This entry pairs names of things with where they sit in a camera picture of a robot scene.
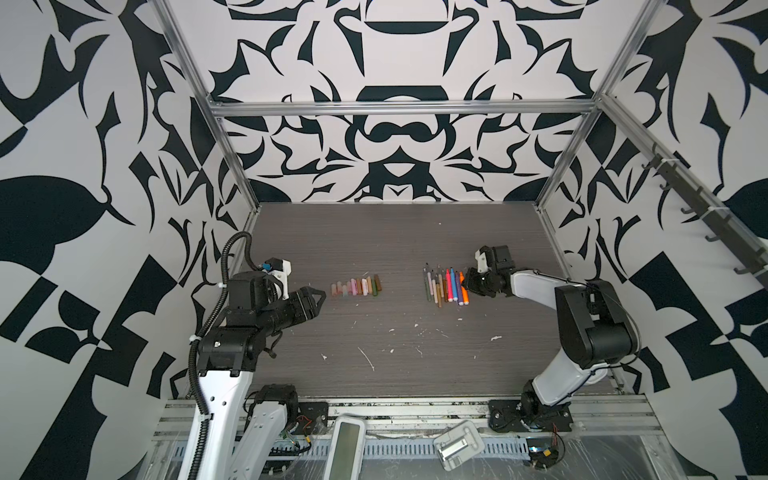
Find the orange highlighter pen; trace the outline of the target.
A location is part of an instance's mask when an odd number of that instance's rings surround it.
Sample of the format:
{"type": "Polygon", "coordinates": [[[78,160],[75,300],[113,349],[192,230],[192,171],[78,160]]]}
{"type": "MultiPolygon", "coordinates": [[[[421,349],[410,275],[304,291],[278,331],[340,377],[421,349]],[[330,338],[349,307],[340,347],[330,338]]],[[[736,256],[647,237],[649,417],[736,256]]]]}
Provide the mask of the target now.
{"type": "Polygon", "coordinates": [[[467,306],[469,305],[469,293],[465,285],[464,272],[459,272],[459,287],[461,291],[461,305],[467,306]]]}

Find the purple highlighter pen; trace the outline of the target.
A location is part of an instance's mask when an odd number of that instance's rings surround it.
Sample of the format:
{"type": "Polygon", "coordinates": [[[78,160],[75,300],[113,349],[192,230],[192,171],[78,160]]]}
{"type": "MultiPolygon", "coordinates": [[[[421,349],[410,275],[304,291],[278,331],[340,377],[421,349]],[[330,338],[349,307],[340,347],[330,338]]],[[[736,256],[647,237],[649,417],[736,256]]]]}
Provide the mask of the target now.
{"type": "Polygon", "coordinates": [[[458,287],[458,293],[460,294],[460,301],[459,301],[459,302],[457,302],[457,304],[458,304],[459,306],[462,306],[462,305],[461,305],[461,291],[460,291],[460,287],[459,287],[459,271],[455,271],[455,272],[456,272],[456,276],[457,276],[457,287],[458,287]]]}

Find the light brown pen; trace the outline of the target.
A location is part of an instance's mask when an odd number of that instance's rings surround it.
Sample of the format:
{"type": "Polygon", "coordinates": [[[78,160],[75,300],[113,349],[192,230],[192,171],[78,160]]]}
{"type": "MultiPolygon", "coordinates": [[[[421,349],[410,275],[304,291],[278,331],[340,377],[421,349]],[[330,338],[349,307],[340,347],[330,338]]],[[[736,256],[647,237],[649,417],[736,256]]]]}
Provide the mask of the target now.
{"type": "Polygon", "coordinates": [[[441,265],[438,265],[438,279],[439,279],[439,286],[440,286],[440,295],[442,298],[442,301],[445,302],[446,300],[446,287],[445,287],[445,277],[444,277],[444,270],[441,268],[441,265]]]}

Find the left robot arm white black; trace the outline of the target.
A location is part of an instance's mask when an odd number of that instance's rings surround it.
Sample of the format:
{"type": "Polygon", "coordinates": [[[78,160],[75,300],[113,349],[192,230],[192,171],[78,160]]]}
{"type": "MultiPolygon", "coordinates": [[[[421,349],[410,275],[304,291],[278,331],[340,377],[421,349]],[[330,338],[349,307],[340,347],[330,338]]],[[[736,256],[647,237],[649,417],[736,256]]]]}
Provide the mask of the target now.
{"type": "Polygon", "coordinates": [[[190,339],[188,373],[196,412],[179,476],[256,479],[280,434],[295,424],[292,385],[255,393],[260,355],[274,357],[285,330],[319,316],[327,294],[291,291],[280,272],[250,271],[224,280],[212,317],[190,339]]]}

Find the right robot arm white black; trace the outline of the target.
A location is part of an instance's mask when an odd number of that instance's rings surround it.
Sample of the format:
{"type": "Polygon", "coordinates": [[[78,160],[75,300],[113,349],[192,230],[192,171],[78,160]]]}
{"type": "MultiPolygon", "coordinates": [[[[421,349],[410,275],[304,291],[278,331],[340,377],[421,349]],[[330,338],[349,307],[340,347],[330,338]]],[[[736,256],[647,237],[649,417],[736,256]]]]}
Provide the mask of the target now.
{"type": "Polygon", "coordinates": [[[474,258],[476,265],[462,281],[468,292],[529,300],[556,313],[560,349],[524,388],[518,410],[526,423],[562,409],[581,387],[600,381],[639,352],[637,329],[611,283],[576,282],[519,268],[506,246],[483,246],[474,258]]]}

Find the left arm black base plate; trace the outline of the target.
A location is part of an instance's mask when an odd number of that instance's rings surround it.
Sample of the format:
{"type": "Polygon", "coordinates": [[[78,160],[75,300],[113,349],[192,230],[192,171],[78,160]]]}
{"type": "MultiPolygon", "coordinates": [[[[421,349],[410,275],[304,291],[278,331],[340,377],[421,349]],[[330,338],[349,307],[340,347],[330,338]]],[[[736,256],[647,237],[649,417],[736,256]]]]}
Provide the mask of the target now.
{"type": "Polygon", "coordinates": [[[293,434],[311,436],[326,429],[329,403],[325,401],[300,401],[293,434]]]}

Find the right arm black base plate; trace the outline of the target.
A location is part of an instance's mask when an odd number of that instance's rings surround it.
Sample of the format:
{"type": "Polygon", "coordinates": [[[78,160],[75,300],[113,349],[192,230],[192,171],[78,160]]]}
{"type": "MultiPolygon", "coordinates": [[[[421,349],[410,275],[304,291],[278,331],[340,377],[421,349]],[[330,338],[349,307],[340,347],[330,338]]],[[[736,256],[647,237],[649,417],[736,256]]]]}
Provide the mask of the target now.
{"type": "Polygon", "coordinates": [[[530,395],[519,400],[493,399],[488,402],[488,426],[497,433],[571,432],[569,406],[568,402],[543,405],[530,395]]]}

